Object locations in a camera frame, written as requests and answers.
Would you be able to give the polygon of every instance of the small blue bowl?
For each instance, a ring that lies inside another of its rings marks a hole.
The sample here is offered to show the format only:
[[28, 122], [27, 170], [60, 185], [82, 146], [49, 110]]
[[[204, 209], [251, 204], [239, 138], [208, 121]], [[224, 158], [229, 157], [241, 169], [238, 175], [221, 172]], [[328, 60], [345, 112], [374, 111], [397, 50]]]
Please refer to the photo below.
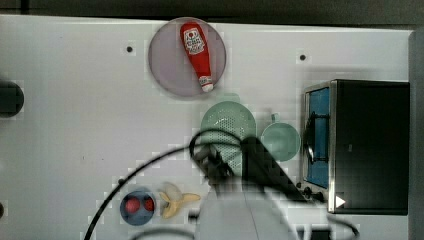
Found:
[[[125, 209], [127, 201], [131, 198], [137, 198], [141, 203], [140, 208], [135, 213], [129, 213]], [[148, 223], [150, 219], [152, 219], [153, 214], [155, 212], [155, 209], [153, 209], [153, 211], [148, 211], [144, 208], [144, 202], [149, 198], [153, 200], [154, 206], [156, 207], [155, 197], [147, 188], [141, 188], [127, 194], [122, 200], [120, 206], [122, 219], [124, 219], [125, 222], [133, 226], [141, 226]]]

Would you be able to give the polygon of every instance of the ketchup label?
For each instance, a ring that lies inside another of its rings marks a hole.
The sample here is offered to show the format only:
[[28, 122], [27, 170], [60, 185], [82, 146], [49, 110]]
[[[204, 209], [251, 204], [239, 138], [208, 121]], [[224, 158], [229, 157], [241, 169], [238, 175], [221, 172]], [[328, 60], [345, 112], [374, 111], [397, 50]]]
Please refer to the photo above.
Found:
[[184, 31], [184, 40], [187, 51], [190, 55], [196, 55], [203, 52], [203, 47], [205, 43], [200, 37], [199, 30], [197, 28], [191, 28]]

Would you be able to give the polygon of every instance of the black container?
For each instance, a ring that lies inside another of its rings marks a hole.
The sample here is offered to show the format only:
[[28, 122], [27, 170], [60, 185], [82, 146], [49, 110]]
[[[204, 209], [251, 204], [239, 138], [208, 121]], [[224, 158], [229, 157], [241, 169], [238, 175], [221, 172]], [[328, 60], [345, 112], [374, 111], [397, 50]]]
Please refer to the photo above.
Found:
[[24, 106], [24, 93], [13, 82], [0, 80], [0, 117], [13, 117]]

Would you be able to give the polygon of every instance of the red object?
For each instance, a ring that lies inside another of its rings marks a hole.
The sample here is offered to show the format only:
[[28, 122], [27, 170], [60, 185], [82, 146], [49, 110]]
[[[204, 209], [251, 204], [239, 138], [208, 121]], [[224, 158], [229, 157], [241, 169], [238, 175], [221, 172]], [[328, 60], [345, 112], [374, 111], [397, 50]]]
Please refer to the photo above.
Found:
[[213, 83], [209, 64], [209, 49], [202, 28], [195, 22], [184, 23], [180, 28], [180, 37], [203, 91], [211, 91]]
[[133, 214], [140, 209], [140, 206], [141, 206], [140, 200], [138, 200], [135, 197], [132, 197], [128, 199], [128, 201], [125, 203], [125, 211]]
[[144, 208], [149, 212], [153, 212], [155, 210], [155, 203], [153, 202], [153, 199], [149, 198], [144, 201]]

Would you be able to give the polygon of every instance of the teal bowl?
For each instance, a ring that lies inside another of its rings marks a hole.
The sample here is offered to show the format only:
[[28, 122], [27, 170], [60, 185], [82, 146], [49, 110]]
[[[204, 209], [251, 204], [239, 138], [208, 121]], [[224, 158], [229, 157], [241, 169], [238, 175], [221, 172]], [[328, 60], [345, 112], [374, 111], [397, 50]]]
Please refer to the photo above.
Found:
[[299, 152], [300, 135], [294, 127], [277, 118], [278, 115], [273, 114], [273, 123], [264, 130], [261, 141], [276, 161], [284, 162]]

